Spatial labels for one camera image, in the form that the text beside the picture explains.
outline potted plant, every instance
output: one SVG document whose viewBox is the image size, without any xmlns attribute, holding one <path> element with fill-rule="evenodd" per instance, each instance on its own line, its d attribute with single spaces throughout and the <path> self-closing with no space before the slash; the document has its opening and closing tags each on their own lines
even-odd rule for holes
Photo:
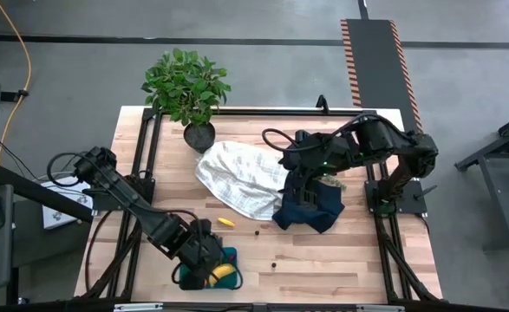
<svg viewBox="0 0 509 312">
<path fill-rule="evenodd" d="M 216 131 L 210 123 L 212 107 L 219 108 L 225 92 L 231 87 L 219 78 L 227 76 L 225 68 L 213 67 L 207 57 L 196 51 L 174 49 L 147 70 L 142 89 L 149 93 L 146 104 L 154 111 L 170 114 L 170 120 L 181 121 L 185 142 L 199 153 L 212 147 Z"/>
</svg>

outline yellow object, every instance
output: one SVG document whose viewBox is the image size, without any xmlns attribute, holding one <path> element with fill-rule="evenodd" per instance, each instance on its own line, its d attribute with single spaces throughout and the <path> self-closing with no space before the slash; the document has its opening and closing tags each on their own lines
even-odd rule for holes
<svg viewBox="0 0 509 312">
<path fill-rule="evenodd" d="M 225 276 L 228 276 L 235 272 L 235 267 L 231 264 L 221 264 L 219 267 L 215 268 L 212 273 L 213 275 L 210 275 L 210 286 L 213 287 L 218 281 L 214 276 L 221 279 Z"/>
<path fill-rule="evenodd" d="M 218 221 L 221 222 L 222 224 L 227 225 L 227 226 L 235 227 L 235 224 L 233 222 L 227 220 L 226 218 L 218 218 Z"/>
<path fill-rule="evenodd" d="M 23 39 L 19 35 L 19 31 L 17 31 L 17 28 L 11 21 L 10 16 L 8 16 L 8 14 L 5 12 L 5 10 L 3 10 L 3 7 L 1 4 L 0 4 L 0 10 L 2 11 L 3 16 L 5 16 L 5 19 L 8 20 L 8 23 L 10 24 L 10 26 L 13 29 L 13 31 L 15 32 L 15 34 L 17 35 L 17 39 L 19 39 L 19 42 L 23 46 L 23 51 L 25 53 L 25 56 L 27 57 L 27 67 L 28 67 L 29 71 L 27 73 L 27 82 L 25 82 L 25 87 L 23 88 L 23 90 L 28 91 L 30 76 L 32 75 L 32 64 L 30 63 L 29 51 L 27 51 L 27 46 L 25 46 L 25 42 L 23 42 Z M 23 103 L 23 98 L 24 98 L 24 96 L 19 95 L 19 100 L 17 100 L 17 104 L 15 105 L 15 107 L 13 107 L 10 117 L 8 118 L 8 121 L 5 123 L 5 127 L 3 128 L 2 138 L 0 139 L 0 142 L 2 142 L 2 143 L 3 143 L 3 140 L 5 139 L 5 134 L 8 132 L 8 129 L 10 128 L 11 118 L 13 117 L 13 115 L 15 114 L 15 111 L 19 108 L 21 103 Z M 1 164 L 1 159 L 2 159 L 2 150 L 3 150 L 3 148 L 2 148 L 2 146 L 0 146 L 0 164 Z"/>
</svg>

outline orange striped tape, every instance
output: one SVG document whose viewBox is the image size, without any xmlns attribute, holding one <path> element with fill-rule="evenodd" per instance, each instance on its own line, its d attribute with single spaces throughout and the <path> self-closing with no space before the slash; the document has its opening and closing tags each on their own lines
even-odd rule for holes
<svg viewBox="0 0 509 312">
<path fill-rule="evenodd" d="M 407 84 L 408 90 L 408 98 L 410 98 L 410 104 L 412 105 L 412 111 L 414 112 L 414 118 L 416 120 L 416 126 L 420 131 L 423 132 L 423 126 L 421 125 L 420 113 L 418 112 L 418 104 L 416 103 L 416 99 L 414 97 L 414 91 L 412 89 L 412 83 L 410 82 L 410 77 L 408 77 L 408 68 L 407 63 L 404 61 L 404 53 L 402 53 L 401 47 L 401 39 L 399 39 L 399 33 L 396 31 L 395 22 L 389 21 L 391 23 L 391 31 L 393 32 L 393 38 L 395 39 L 396 52 L 399 54 L 399 59 L 401 60 L 401 69 L 402 74 L 404 75 L 404 81 Z"/>
<path fill-rule="evenodd" d="M 352 94 L 352 103 L 356 107 L 362 107 L 360 90 L 358 89 L 358 79 L 356 78 L 355 56 L 352 53 L 349 25 L 347 24 L 347 20 L 341 20 L 341 33 L 343 34 L 344 56 L 347 59 L 347 70 L 349 72 L 349 84 L 350 93 Z"/>
</svg>

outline green leaves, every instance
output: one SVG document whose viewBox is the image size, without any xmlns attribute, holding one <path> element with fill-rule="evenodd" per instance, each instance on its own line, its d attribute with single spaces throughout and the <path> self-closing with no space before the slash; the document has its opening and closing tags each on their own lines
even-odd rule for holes
<svg viewBox="0 0 509 312">
<path fill-rule="evenodd" d="M 227 76 L 227 70 L 214 65 L 196 51 L 165 52 L 145 72 L 146 82 L 140 87 L 149 93 L 145 103 L 155 111 L 163 109 L 171 121 L 180 121 L 183 126 L 209 122 L 211 107 L 225 103 L 225 92 L 231 91 L 231 86 L 220 80 Z"/>
</svg>

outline black plant pot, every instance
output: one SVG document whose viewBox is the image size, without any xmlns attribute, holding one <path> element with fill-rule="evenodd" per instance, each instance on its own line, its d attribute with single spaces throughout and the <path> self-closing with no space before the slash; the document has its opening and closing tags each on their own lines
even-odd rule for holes
<svg viewBox="0 0 509 312">
<path fill-rule="evenodd" d="M 185 142 L 198 153 L 204 153 L 216 140 L 216 129 L 211 123 L 195 126 L 189 124 L 183 133 Z"/>
</svg>

